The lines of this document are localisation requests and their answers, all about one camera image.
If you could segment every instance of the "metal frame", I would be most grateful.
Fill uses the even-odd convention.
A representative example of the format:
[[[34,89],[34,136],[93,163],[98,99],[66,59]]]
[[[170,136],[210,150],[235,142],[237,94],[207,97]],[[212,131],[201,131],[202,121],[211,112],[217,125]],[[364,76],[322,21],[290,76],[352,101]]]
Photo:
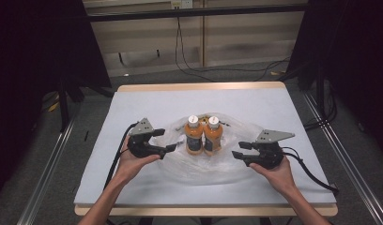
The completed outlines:
[[[305,11],[310,8],[306,4],[270,5],[257,7],[205,7],[179,10],[157,10],[141,12],[121,12],[121,13],[99,13],[87,16],[63,17],[63,18],[38,18],[41,23],[74,23],[74,22],[111,22],[111,21],[130,21],[144,19],[177,18],[177,17],[197,17],[197,16],[219,16],[235,14],[255,14],[255,13],[274,13],[274,12],[293,12]]]
[[[41,177],[39,178],[36,187],[34,188],[33,194],[27,202],[27,206],[24,208],[22,215],[19,218],[19,221],[17,223],[18,225],[33,224],[39,207],[48,189],[49,183],[51,182],[51,179],[54,175],[56,165],[59,162],[60,156],[62,155],[67,140],[69,139],[69,135],[74,126],[74,120],[77,117],[80,108],[80,104],[75,105],[75,112],[69,120],[69,124],[67,125],[66,129],[62,133],[60,133],[57,143],[54,146],[54,150],[51,153],[51,157],[49,158],[45,169]]]
[[[317,109],[317,103],[315,102],[314,97],[311,94],[307,93],[304,94],[304,97],[316,120],[321,121],[322,118],[320,116],[320,111]],[[344,169],[347,175],[349,176],[353,186],[355,187],[356,191],[359,193],[361,199],[365,203],[367,209],[373,216],[373,219],[375,220],[376,224],[383,225],[383,207],[380,201],[370,189],[370,187],[367,185],[364,178],[361,176],[358,168],[355,166],[352,159],[347,154],[346,149],[335,134],[331,125],[327,123],[324,124],[321,128],[324,134],[326,135],[327,139],[329,140],[329,143],[332,146],[335,155],[337,155],[341,164],[344,166]]]

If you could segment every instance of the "white bottle cap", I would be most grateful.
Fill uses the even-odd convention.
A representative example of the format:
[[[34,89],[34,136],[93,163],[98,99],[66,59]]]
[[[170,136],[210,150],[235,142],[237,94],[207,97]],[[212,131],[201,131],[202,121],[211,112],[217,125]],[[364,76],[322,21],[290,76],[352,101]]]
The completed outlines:
[[[211,116],[208,119],[210,128],[218,128],[219,127],[219,119],[216,116]]]
[[[195,115],[189,116],[189,126],[192,128],[198,127],[198,117]]]

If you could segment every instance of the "wooden table edge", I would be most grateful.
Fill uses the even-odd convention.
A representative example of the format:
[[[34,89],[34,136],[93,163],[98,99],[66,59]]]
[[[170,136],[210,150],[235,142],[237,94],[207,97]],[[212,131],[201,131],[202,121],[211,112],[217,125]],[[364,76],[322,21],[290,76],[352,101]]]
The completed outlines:
[[[91,205],[75,205],[74,211],[78,216],[85,215]],[[314,205],[319,214],[324,217],[334,217],[338,213],[336,203]],[[291,206],[240,206],[240,207],[114,207],[110,216],[130,217],[295,217]]]
[[[117,92],[285,88],[283,82],[199,82],[121,85]]]

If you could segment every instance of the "bottle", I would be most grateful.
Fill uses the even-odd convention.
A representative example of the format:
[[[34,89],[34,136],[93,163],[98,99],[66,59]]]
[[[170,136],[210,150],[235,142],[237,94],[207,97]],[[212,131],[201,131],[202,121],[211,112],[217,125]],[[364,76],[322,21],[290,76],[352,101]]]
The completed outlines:
[[[207,155],[213,156],[215,154],[215,151],[219,151],[222,149],[221,138],[223,135],[223,127],[219,123],[218,117],[209,117],[208,123],[204,126],[204,134],[206,136],[206,144],[204,145],[204,151]]]
[[[203,125],[198,117],[191,115],[185,125],[186,150],[189,154],[197,156],[203,152]]]

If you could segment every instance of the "plastic bag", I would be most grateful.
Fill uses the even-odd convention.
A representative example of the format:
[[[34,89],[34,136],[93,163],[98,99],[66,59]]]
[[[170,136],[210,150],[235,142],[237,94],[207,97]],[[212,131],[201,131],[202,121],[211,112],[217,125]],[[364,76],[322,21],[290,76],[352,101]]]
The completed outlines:
[[[243,123],[229,115],[217,112],[197,116],[206,119],[210,116],[217,116],[220,119],[223,126],[222,149],[212,157],[207,156],[204,152],[198,156],[190,155],[186,151],[184,132],[184,126],[189,118],[187,115],[169,127],[165,127],[163,136],[152,139],[153,144],[158,146],[177,143],[176,150],[166,154],[164,160],[159,161],[162,172],[179,182],[193,185],[233,183],[245,177],[243,174],[246,174],[245,170],[249,168],[246,168],[242,160],[235,159],[232,151],[248,155],[257,154],[254,150],[239,148],[238,142],[254,142],[263,129],[258,125]]]

